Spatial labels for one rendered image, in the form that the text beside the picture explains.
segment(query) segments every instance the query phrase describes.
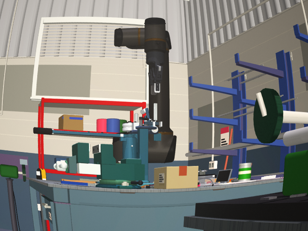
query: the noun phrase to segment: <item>red shelf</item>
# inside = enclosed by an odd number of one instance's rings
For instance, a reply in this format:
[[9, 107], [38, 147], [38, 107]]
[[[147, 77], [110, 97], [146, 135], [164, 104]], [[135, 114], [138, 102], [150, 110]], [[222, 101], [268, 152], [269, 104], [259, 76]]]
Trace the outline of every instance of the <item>red shelf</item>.
[[[144, 109], [146, 107], [146, 102], [136, 103], [136, 102], [120, 102], [120, 101], [99, 101], [99, 100], [64, 100], [64, 99], [48, 99], [42, 98], [41, 103], [38, 105], [38, 127], [44, 127], [44, 104], [47, 103], [46, 106], [52, 107], [52, 104], [69, 104], [70, 107], [76, 104], [76, 108], [80, 108], [80, 105], [84, 105], [86, 109], [103, 109], [102, 106], [123, 106], [123, 107], [137, 107]], [[130, 121], [133, 121], [133, 111], [130, 111]], [[44, 135], [38, 134], [38, 166], [39, 168], [44, 169]], [[73, 176], [89, 176], [96, 177], [96, 175], [90, 174], [74, 174], [74, 173], [66, 173], [57, 171], [55, 169], [45, 169], [46, 173], [53, 174], [63, 174], [63, 175], [73, 175]]]

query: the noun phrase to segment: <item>gray workbench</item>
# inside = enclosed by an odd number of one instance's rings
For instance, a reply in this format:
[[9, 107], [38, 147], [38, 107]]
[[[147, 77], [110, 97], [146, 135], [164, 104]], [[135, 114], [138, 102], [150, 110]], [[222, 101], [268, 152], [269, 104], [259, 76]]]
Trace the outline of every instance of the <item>gray workbench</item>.
[[184, 227], [184, 217], [195, 214], [196, 203], [259, 196], [283, 189], [283, 179], [203, 188], [131, 190], [28, 179], [35, 231], [40, 230], [36, 191], [44, 195], [42, 203], [51, 206], [50, 209], [42, 207], [42, 210], [54, 231], [188, 231], [191, 229]]

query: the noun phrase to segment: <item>beige wall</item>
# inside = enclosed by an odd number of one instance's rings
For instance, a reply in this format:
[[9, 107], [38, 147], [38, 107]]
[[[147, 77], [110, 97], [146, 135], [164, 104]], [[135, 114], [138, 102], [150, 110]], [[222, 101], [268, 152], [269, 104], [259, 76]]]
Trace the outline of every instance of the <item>beige wall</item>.
[[[2, 93], [5, 59], [0, 59], [0, 88]], [[90, 97], [145, 99], [146, 65], [136, 59], [108, 59], [102, 64], [102, 58], [91, 57], [41, 57], [40, 65], [90, 65]], [[38, 101], [31, 101], [34, 58], [9, 58], [3, 97], [3, 115], [0, 115], [0, 150], [38, 153], [38, 138], [33, 127], [38, 126]], [[20, 94], [18, 87], [24, 89]], [[25, 109], [12, 102], [24, 102]], [[46, 108], [45, 128], [58, 128], [58, 118], [62, 114], [83, 114], [84, 130], [96, 131], [96, 119], [119, 118], [129, 120], [129, 111], [84, 110]], [[188, 152], [188, 84], [187, 65], [170, 63], [170, 127], [177, 136], [175, 160], [187, 160]], [[44, 153], [48, 155], [71, 156], [71, 146], [77, 142], [112, 144], [112, 138], [82, 138], [69, 136], [44, 136]]]
[[[295, 38], [293, 26], [295, 24], [304, 23], [303, 11], [300, 4], [285, 10], [282, 13], [268, 19], [267, 21], [249, 29], [248, 31], [232, 38], [224, 44], [212, 50], [213, 60], [213, 76], [214, 85], [221, 87], [232, 88], [231, 81], [226, 81], [231, 77], [231, 72], [239, 70], [244, 71], [245, 68], [235, 65], [234, 54], [240, 54], [240, 60], [258, 65], [264, 65], [271, 68], [277, 68], [276, 53], [284, 50], [285, 52], [292, 52], [293, 61], [293, 78], [296, 111], [308, 111], [308, 104], [306, 98], [308, 93], [306, 85], [300, 79], [299, 68], [303, 66], [302, 50], [300, 47], [300, 40]], [[193, 76], [193, 82], [201, 84], [211, 84], [210, 77], [210, 59], [209, 53], [205, 53], [188, 64], [188, 76]], [[256, 71], [247, 74], [247, 79], [258, 75]], [[269, 75], [262, 76], [256, 80], [246, 83], [247, 99], [255, 100], [256, 93], [263, 88], [272, 88], [279, 92], [278, 79]], [[219, 101], [227, 98], [229, 95], [214, 93], [214, 100]], [[211, 92], [196, 88], [189, 88], [189, 108], [194, 109], [194, 115], [198, 115], [198, 108], [211, 104]], [[229, 107], [219, 109], [215, 116], [230, 111]], [[247, 138], [256, 138], [253, 127], [253, 114], [247, 115]], [[220, 136], [220, 131], [216, 126], [216, 136]], [[189, 121], [189, 142], [194, 142], [194, 149], [198, 148], [198, 122]], [[261, 146], [253, 146], [249, 149], [259, 148]]]

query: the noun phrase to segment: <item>dark green disc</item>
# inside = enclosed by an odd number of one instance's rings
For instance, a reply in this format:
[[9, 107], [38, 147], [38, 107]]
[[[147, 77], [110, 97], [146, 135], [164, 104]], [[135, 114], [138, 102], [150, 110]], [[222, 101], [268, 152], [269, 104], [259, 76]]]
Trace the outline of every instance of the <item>dark green disc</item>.
[[283, 123], [283, 106], [280, 96], [274, 89], [264, 88], [261, 91], [267, 115], [262, 117], [256, 100], [254, 105], [254, 131], [261, 143], [274, 142], [280, 134]]

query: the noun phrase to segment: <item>black platform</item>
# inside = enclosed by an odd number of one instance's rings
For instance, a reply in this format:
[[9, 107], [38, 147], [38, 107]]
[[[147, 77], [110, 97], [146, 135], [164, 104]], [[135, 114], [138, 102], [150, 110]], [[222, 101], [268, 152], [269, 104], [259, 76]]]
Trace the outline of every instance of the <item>black platform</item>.
[[197, 203], [195, 216], [185, 217], [184, 227], [206, 231], [308, 231], [308, 196], [290, 198], [274, 193]]

